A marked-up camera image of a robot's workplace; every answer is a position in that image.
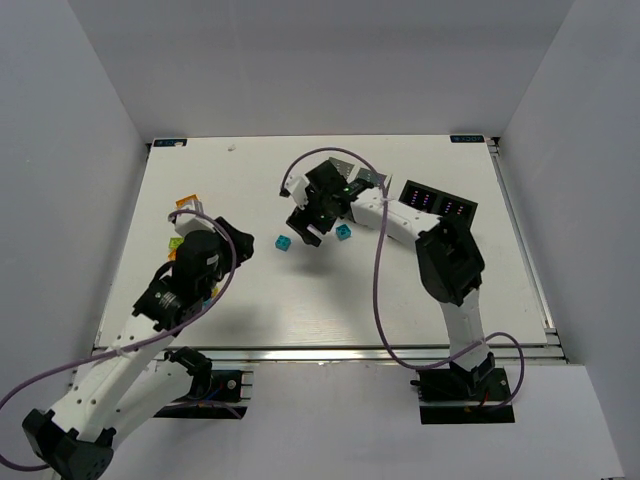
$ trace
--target white tabletop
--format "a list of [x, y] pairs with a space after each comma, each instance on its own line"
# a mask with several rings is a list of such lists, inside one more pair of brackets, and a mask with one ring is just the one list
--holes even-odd
[[[167, 260], [169, 239], [176, 235], [166, 217], [175, 201], [195, 193], [208, 214], [255, 236], [255, 254], [220, 303], [174, 346], [379, 346], [371, 307], [377, 233], [350, 225], [348, 240], [330, 232], [314, 248], [285, 225], [294, 204], [278, 195], [282, 175], [300, 154], [322, 146], [367, 158], [392, 176], [396, 198], [411, 179], [477, 202], [471, 230], [486, 262], [480, 295], [485, 333], [504, 330], [523, 343], [545, 343], [543, 316], [485, 144], [453, 144], [448, 136], [337, 136], [193, 138], [184, 147], [152, 148], [98, 345], [115, 338]], [[342, 154], [318, 154], [295, 173], [329, 156], [356, 163]], [[292, 239], [288, 252], [275, 248], [278, 235]], [[415, 253], [387, 240], [381, 272], [381, 313], [391, 342], [448, 344], [440, 308], [420, 282]]]

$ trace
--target cube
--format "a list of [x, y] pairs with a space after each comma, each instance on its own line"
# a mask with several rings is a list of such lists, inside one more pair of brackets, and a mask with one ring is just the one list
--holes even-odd
[[276, 248], [278, 250], [282, 250], [286, 252], [289, 250], [289, 246], [291, 246], [291, 239], [289, 237], [285, 237], [284, 235], [280, 235], [278, 240], [276, 240]]
[[340, 241], [346, 240], [351, 236], [351, 229], [347, 225], [340, 225], [336, 227], [336, 236]]

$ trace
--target purple cable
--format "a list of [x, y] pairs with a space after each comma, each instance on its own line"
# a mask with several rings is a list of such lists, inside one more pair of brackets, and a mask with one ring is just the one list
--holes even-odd
[[[172, 328], [171, 330], [167, 330], [165, 332], [162, 332], [159, 335], [156, 335], [155, 337], [151, 337], [151, 338], [148, 338], [146, 340], [141, 340], [139, 342], [135, 342], [135, 343], [131, 343], [129, 345], [126, 345], [126, 346], [122, 347], [122, 349], [121, 349], [123, 352], [131, 352], [131, 351], [133, 351], [133, 350], [135, 350], [137, 348], [146, 347], [147, 345], [151, 345], [152, 343], [155, 343], [155, 342], [157, 342], [159, 340], [167, 338], [168, 336], [174, 335], [174, 334], [182, 331], [183, 329], [187, 328], [189, 325], [191, 325], [193, 322], [197, 321], [199, 318], [201, 318], [203, 315], [205, 315], [209, 310], [211, 310], [211, 308], [216, 303], [218, 303], [218, 301], [220, 300], [220, 298], [222, 297], [224, 292], [226, 292], [227, 288], [229, 288], [229, 285], [231, 284], [231, 280], [233, 280], [233, 275], [235, 274], [235, 271], [236, 271], [237, 255], [236, 255], [235, 246], [233, 245], [233, 241], [231, 240], [231, 237], [229, 236], [229, 234], [213, 218], [211, 218], [210, 216], [208, 216], [208, 215], [206, 215], [204, 213], [197, 212], [195, 210], [176, 210], [175, 212], [172, 212], [169, 215], [169, 220], [172, 220], [175, 217], [177, 217], [178, 215], [183, 215], [183, 214], [195, 215], [196, 217], [200, 217], [200, 218], [208, 221], [209, 223], [211, 223], [211, 225], [213, 225], [213, 227], [223, 236], [223, 238], [229, 244], [229, 247], [231, 249], [231, 270], [229, 271], [229, 276], [227, 277], [227, 281], [224, 283], [224, 285], [220, 289], [220, 292], [218, 293], [218, 295], [216, 295], [213, 298], [213, 300], [207, 306], [207, 308], [203, 309], [202, 311], [200, 311], [199, 313], [194, 315], [193, 318], [191, 318], [190, 320], [186, 321], [185, 323], [183, 323], [181, 325], [178, 325], [175, 328]], [[47, 377], [50, 377], [52, 375], [55, 375], [57, 373], [64, 372], [65, 370], [71, 370], [72, 368], [77, 368], [77, 367], [79, 367], [81, 365], [86, 365], [87, 363], [97, 362], [97, 361], [100, 361], [100, 360], [108, 360], [110, 358], [115, 358], [117, 356], [118, 356], [118, 352], [116, 352], [115, 350], [110, 350], [110, 351], [107, 351], [107, 352], [104, 352], [104, 353], [99, 353], [99, 354], [97, 354], [97, 355], [95, 355], [93, 357], [90, 357], [90, 358], [85, 358], [83, 360], [76, 360], [74, 362], [70, 362], [70, 363], [67, 363], [65, 365], [61, 365], [59, 367], [52, 368], [51, 370], [47, 370], [46, 372], [42, 372], [42, 373], [36, 375], [35, 377], [32, 377], [32, 378], [30, 378], [28, 380], [25, 380], [20, 385], [16, 386], [13, 390], [11, 390], [9, 393], [7, 393], [2, 398], [2, 400], [0, 400], [0, 410], [2, 410], [2, 408], [7, 404], [7, 402], [9, 400], [11, 400], [17, 393], [19, 393], [20, 391], [22, 391], [25, 388], [29, 387], [30, 385], [33, 385], [34, 383], [39, 382], [40, 380], [43, 380], [43, 379], [45, 379]], [[19, 465], [17, 463], [12, 462], [11, 460], [8, 460], [2, 454], [0, 454], [0, 464], [4, 465], [5, 467], [10, 468], [12, 470], [17, 470], [19, 472], [37, 472], [37, 471], [46, 470], [47, 468], [49, 468], [48, 465], [37, 465], [37, 466]]]
[[396, 355], [396, 353], [393, 351], [393, 348], [391, 347], [389, 341], [387, 340], [387, 336], [384, 333], [384, 329], [382, 328], [382, 320], [380, 318], [380, 302], [379, 302], [379, 295], [378, 295], [378, 284], [379, 279], [380, 279], [380, 263], [381, 263], [381, 259], [382, 259], [382, 246], [384, 244], [384, 239], [386, 236], [386, 231], [387, 231], [387, 217], [389, 214], [389, 204], [387, 203], [387, 198], [389, 196], [389, 188], [384, 184], [383, 178], [378, 171], [374, 168], [373, 165], [371, 165], [371, 163], [369, 163], [367, 160], [365, 160], [364, 158], [362, 158], [360, 155], [358, 155], [357, 153], [354, 153], [350, 150], [347, 150], [346, 148], [340, 148], [340, 147], [322, 147], [322, 148], [316, 148], [314, 150], [311, 150], [307, 153], [304, 153], [303, 155], [299, 156], [297, 159], [295, 159], [293, 161], [293, 163], [289, 166], [289, 168], [287, 169], [287, 171], [284, 174], [284, 177], [282, 179], [282, 183], [280, 184], [280, 191], [285, 189], [285, 183], [287, 181], [287, 179], [289, 178], [289, 175], [291, 173], [291, 170], [293, 170], [293, 168], [300, 163], [302, 160], [304, 160], [305, 158], [314, 155], [316, 153], [320, 153], [320, 152], [341, 152], [344, 153], [346, 155], [350, 155], [351, 157], [359, 160], [360, 162], [362, 162], [369, 170], [371, 170], [371, 172], [378, 178], [379, 183], [380, 183], [380, 189], [382, 190], [382, 196], [383, 199], [385, 201], [382, 202], [382, 220], [380, 222], [380, 235], [378, 237], [378, 245], [376, 247], [376, 254], [375, 254], [375, 260], [374, 260], [374, 264], [373, 264], [373, 318], [375, 319], [376, 322], [376, 328], [378, 329], [378, 334], [380, 336], [380, 340], [382, 341], [382, 345], [384, 346], [385, 350], [387, 351], [387, 353], [389, 354], [389, 356], [395, 360], [399, 365], [402, 365], [405, 368], [411, 369], [411, 370], [417, 370], [417, 371], [425, 371], [425, 370], [433, 370], [434, 368], [439, 368], [442, 367], [450, 362], [452, 362], [453, 360], [460, 358], [461, 356], [465, 355], [466, 353], [470, 352], [471, 350], [473, 350], [474, 348], [479, 347], [480, 345], [482, 345], [484, 342], [491, 340], [492, 338], [495, 337], [506, 337], [509, 340], [511, 340], [511, 342], [513, 342], [513, 344], [515, 345], [516, 349], [518, 350], [518, 355], [520, 356], [520, 377], [518, 378], [518, 383], [516, 384], [516, 388], [513, 389], [513, 392], [511, 393], [511, 395], [509, 396], [509, 398], [507, 398], [506, 400], [504, 400], [503, 402], [501, 402], [500, 404], [496, 405], [495, 407], [492, 407], [491, 409], [496, 409], [496, 408], [500, 408], [503, 407], [505, 405], [507, 405], [509, 402], [511, 402], [515, 396], [518, 394], [518, 392], [520, 391], [520, 388], [522, 387], [522, 383], [524, 382], [524, 364], [525, 364], [525, 360], [524, 360], [524, 351], [522, 350], [522, 346], [520, 345], [520, 343], [510, 334], [505, 333], [505, 332], [494, 332], [491, 333], [489, 335], [487, 335], [484, 338], [484, 341], [476, 341], [470, 345], [468, 345], [467, 347], [463, 348], [462, 350], [460, 350], [459, 352], [457, 352], [454, 355], [451, 355], [448, 358], [445, 358], [444, 360], [440, 360], [438, 362], [435, 363], [431, 363], [429, 365], [411, 365], [408, 362], [405, 362], [404, 360], [402, 360], [400, 357], [398, 357], [398, 355]]

